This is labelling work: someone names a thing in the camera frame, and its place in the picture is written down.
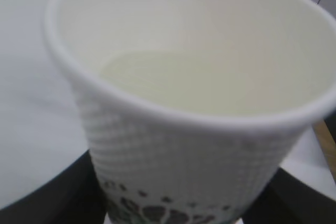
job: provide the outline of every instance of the white table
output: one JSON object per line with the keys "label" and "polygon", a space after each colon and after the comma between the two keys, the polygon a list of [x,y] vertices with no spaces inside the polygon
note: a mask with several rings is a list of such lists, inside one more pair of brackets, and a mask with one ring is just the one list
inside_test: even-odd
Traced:
{"label": "white table", "polygon": [[[47,0],[0,0],[0,209],[45,184],[86,149],[69,87],[44,50]],[[282,167],[336,200],[312,130]]]}

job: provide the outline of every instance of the wooden edge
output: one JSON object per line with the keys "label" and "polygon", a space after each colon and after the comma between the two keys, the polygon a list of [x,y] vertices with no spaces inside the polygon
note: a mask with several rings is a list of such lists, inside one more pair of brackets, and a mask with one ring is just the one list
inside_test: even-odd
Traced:
{"label": "wooden edge", "polygon": [[336,182],[336,143],[324,121],[315,124],[313,129]]}

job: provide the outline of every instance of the paper cup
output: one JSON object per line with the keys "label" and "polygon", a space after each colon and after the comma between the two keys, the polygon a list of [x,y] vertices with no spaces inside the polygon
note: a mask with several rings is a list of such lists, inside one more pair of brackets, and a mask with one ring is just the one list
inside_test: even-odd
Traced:
{"label": "paper cup", "polygon": [[[46,45],[74,90],[110,218],[234,223],[302,132],[335,107],[335,31],[334,19],[309,0],[50,0]],[[211,116],[142,100],[97,74],[111,55],[225,52],[228,37],[249,46],[251,57],[260,48],[248,39],[255,37],[261,45],[277,39],[267,45],[270,57],[305,50],[325,70],[316,81],[326,88],[276,114]]]}

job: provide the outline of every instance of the white paper cup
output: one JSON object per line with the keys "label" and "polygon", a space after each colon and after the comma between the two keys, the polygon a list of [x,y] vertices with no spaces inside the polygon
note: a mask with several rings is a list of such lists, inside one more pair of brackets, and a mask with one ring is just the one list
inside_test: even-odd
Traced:
{"label": "white paper cup", "polygon": [[[228,23],[236,29],[225,30]],[[277,35],[280,28],[286,38]],[[309,0],[50,0],[46,45],[75,92],[110,217],[233,223],[304,129],[335,107],[335,31],[334,19]],[[234,38],[251,47],[251,57],[258,55],[249,36],[261,44],[277,38],[267,45],[273,52],[305,49],[314,67],[325,70],[316,81],[327,88],[277,114],[205,116],[144,101],[97,75],[111,54],[225,52],[230,32],[241,35]]]}

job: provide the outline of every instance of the black surface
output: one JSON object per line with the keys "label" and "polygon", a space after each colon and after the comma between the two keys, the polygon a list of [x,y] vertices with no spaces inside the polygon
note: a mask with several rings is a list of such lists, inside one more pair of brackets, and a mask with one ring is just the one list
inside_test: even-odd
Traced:
{"label": "black surface", "polygon": [[0,211],[0,224],[100,224],[105,209],[86,152],[67,170]]}
{"label": "black surface", "polygon": [[[86,152],[54,180],[0,211],[5,224],[101,224],[106,211]],[[335,224],[336,203],[279,169],[244,224]]]}

